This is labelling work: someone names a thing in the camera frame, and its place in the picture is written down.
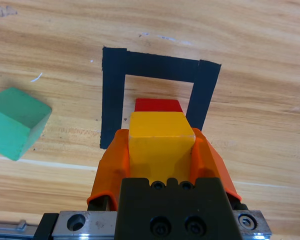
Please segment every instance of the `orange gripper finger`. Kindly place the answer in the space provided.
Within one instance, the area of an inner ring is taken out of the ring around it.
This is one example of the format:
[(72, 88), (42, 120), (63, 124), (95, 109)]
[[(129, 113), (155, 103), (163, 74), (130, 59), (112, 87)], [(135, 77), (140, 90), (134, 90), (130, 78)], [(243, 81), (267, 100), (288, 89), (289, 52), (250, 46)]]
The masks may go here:
[(87, 199), (88, 205), (96, 198), (109, 196), (110, 210), (118, 210), (121, 181), (130, 177), (128, 140), (128, 129), (120, 129), (115, 133), (99, 162), (91, 196)]
[(197, 178), (220, 178), (225, 192), (241, 201), (221, 156), (199, 129), (192, 130), (195, 143), (191, 155), (190, 182), (195, 184)]

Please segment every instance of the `wood grain surface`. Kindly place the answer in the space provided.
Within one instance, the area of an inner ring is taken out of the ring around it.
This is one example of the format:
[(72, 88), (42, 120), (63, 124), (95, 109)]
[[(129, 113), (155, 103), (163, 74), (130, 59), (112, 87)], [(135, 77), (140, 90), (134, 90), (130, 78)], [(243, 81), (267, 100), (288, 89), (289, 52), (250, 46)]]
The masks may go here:
[[(107, 46), (222, 64), (203, 133), (243, 202), (263, 212), (272, 239), (300, 240), (300, 0), (0, 0), (0, 7), (0, 91), (17, 87), (53, 109), (21, 160), (0, 156), (0, 220), (38, 223), (43, 213), (86, 209), (104, 153)], [(126, 76), (122, 127), (137, 97), (178, 99), (186, 111), (191, 89)]]

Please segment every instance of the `yellow wooden cube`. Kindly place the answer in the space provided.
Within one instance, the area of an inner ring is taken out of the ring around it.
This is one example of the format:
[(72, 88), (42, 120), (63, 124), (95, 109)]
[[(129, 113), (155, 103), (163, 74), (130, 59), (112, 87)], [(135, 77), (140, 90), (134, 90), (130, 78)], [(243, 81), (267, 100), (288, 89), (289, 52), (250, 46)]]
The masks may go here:
[(179, 183), (189, 179), (196, 136), (183, 112), (136, 111), (131, 114), (129, 157), (132, 178)]

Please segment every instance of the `screw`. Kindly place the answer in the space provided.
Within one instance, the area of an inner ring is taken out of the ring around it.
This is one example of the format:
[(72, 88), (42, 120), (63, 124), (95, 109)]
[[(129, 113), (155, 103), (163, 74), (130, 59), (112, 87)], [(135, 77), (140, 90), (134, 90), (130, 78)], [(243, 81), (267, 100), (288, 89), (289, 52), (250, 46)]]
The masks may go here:
[(191, 216), (185, 222), (185, 229), (194, 236), (203, 236), (206, 231), (206, 225), (198, 216)]
[(171, 224), (164, 216), (157, 216), (150, 222), (150, 229), (154, 236), (164, 238), (171, 232)]
[(168, 235), (168, 226), (164, 222), (157, 222), (153, 225), (153, 233), (157, 237), (165, 237)]
[(239, 217), (239, 223), (244, 229), (247, 230), (253, 230), (257, 227), (256, 220), (251, 215), (247, 214), (243, 214)]
[(193, 188), (194, 188), (194, 186), (192, 185), (192, 183), (189, 182), (189, 181), (182, 181), (182, 182), (180, 183), (180, 185), (182, 186), (182, 188), (183, 188), (184, 190), (190, 190), (190, 189), (193, 189)]
[(161, 190), (165, 187), (165, 184), (162, 181), (154, 181), (151, 184), (151, 187), (156, 189), (156, 190)]

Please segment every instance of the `screw hole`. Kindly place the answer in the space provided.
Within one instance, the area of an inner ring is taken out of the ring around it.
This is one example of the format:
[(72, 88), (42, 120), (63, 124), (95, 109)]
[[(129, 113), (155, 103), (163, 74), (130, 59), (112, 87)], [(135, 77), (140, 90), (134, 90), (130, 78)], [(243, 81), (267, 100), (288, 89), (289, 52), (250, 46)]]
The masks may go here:
[(154, 181), (151, 184), (151, 187), (156, 189), (156, 190), (161, 190), (165, 187), (165, 184), (162, 181)]
[(81, 229), (86, 223), (86, 218), (82, 214), (75, 214), (71, 216), (66, 224), (66, 227), (70, 231), (78, 231)]
[(180, 182), (180, 185), (184, 190), (191, 190), (194, 188), (194, 185), (189, 181), (182, 181)]
[(206, 224), (200, 217), (190, 216), (185, 220), (185, 229), (191, 235), (201, 237), (206, 232)]
[(240, 225), (247, 230), (254, 230), (257, 227), (256, 219), (249, 214), (241, 214), (238, 220)]
[(166, 217), (157, 216), (151, 220), (150, 230), (154, 236), (164, 238), (171, 232), (171, 223)]

